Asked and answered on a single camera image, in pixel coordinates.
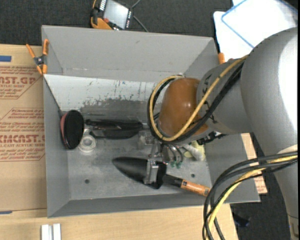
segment electronic device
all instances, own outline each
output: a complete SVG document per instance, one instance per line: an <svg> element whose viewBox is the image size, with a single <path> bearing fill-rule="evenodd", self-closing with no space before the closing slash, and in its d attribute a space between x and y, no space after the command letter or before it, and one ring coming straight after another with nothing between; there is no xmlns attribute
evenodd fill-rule
<svg viewBox="0 0 300 240"><path fill-rule="evenodd" d="M133 19L132 8L118 0L94 0L90 24L95 29L127 30Z"/></svg>

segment yellow cable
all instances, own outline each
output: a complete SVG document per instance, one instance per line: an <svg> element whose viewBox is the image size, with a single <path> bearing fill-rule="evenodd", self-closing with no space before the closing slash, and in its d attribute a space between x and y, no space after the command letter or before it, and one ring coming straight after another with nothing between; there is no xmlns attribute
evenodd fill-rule
<svg viewBox="0 0 300 240"><path fill-rule="evenodd" d="M288 157L282 157L282 158L278 158L278 159L274 159L274 160L271 160L269 163L272 164L272 163L277 163L277 162L284 162L284 161L289 161L289 160L292 160L292 159L295 159L297 158L298 155L293 155L293 156L288 156ZM232 193L232 191L242 182L242 180L245 180L247 178L249 178L250 176L253 176L255 174L258 174L260 173L261 171L263 171L264 169L266 168L260 168L260 169L255 169L255 170L252 170L252 171L248 171L246 172L244 175L242 175L241 177L239 177L235 182L234 182L234 185L228 189L228 191L224 194L224 196L222 197L222 199L220 200L220 202L216 205L214 211L211 213L211 216L209 218L209 222L208 222L208 225L209 225L209 229L211 230L212 228L212 225L214 223L214 220L217 216L217 213L221 207L221 205L225 202L225 200L228 198L228 196Z"/></svg>
<svg viewBox="0 0 300 240"><path fill-rule="evenodd" d="M236 66L237 64L239 64L241 61L245 60L248 57L248 55L243 56L242 58L239 58L238 60L236 60L235 62L233 62L231 65L229 65L215 80L214 82L211 84L211 86L208 88L208 90L206 91L206 93L204 94L204 96L202 97L201 101L199 102L199 104L197 105L197 107L195 108L194 112L192 113L192 115L190 116L190 118L188 119L188 121L186 122L186 124L178 131L177 134L175 134L174 136L171 137L164 137L163 134L161 134L161 132L158 130L155 120L154 120L154 116L153 116L153 101L154 101L154 97L155 94L157 92L157 90L159 89L159 87L168 79L170 78L166 78L163 81L161 81L153 90L152 95L150 96L150 101L149 101L149 115L150 115L150 122L152 125L152 128L154 130L154 132L157 134L157 136L162 139L163 141L174 141L175 139L177 139L178 137L180 137L189 127L189 125L192 123L192 121L194 120L194 118L196 117L196 115L198 114L199 110L201 109L201 107L204 105L204 103L206 102L208 96L210 95L210 93L212 92L212 90L216 87L217 83L220 81L221 78L223 78L231 69L234 68L234 66Z"/></svg>

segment cable bundle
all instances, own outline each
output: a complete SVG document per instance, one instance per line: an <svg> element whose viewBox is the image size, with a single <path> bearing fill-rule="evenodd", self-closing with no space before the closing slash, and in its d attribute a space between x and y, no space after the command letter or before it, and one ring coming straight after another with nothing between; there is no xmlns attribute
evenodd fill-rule
<svg viewBox="0 0 300 240"><path fill-rule="evenodd" d="M258 165L251 166L253 163L260 163ZM268 155L259 158L254 158L237 163L227 170L225 170L215 181L213 187L211 188L203 207L203 228L202 228L202 238L204 240L213 240L211 234L211 228L214 223L215 228L222 240L225 240L221 229L216 218L217 213L221 205L225 202L227 197L231 192L243 181L259 177L261 172L273 173L282 170L286 167L292 166L298 162L298 151L287 152L283 154ZM232 177L240 176L231 185L229 185L222 194L215 201L216 190L220 187L222 183L231 179Z"/></svg>

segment white object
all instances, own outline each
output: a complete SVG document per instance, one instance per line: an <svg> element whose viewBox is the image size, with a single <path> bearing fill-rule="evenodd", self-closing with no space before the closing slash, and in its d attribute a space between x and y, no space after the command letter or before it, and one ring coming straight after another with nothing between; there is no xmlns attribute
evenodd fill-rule
<svg viewBox="0 0 300 240"><path fill-rule="evenodd" d="M252 48L264 39L298 26L298 11L283 0L243 0L221 20Z"/></svg>
<svg viewBox="0 0 300 240"><path fill-rule="evenodd" d="M41 225L41 240L61 240L61 224Z"/></svg>
<svg viewBox="0 0 300 240"><path fill-rule="evenodd" d="M237 5L244 0L232 0L233 5ZM224 11L216 11L213 14L216 39L219 50L224 54L225 61L241 58L251 52L253 49L235 32L233 32L223 21Z"/></svg>

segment orange clip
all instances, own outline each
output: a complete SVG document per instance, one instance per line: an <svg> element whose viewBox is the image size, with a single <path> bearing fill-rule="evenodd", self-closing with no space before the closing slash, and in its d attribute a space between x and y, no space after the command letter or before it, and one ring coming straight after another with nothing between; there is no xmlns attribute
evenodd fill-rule
<svg viewBox="0 0 300 240"><path fill-rule="evenodd" d="M219 59L219 64L223 64L226 62L225 55L222 52L218 53L218 59Z"/></svg>
<svg viewBox="0 0 300 240"><path fill-rule="evenodd" d="M49 40L45 39L43 42L42 56L40 56L40 57L36 57L34 51L32 50L32 48L30 47L29 44L25 45L27 47L31 57L34 60L34 62L36 64L36 69L38 70L40 75L46 74L47 70L48 70L48 67L45 64L45 57L48 56L48 53L49 53L49 44L50 44Z"/></svg>

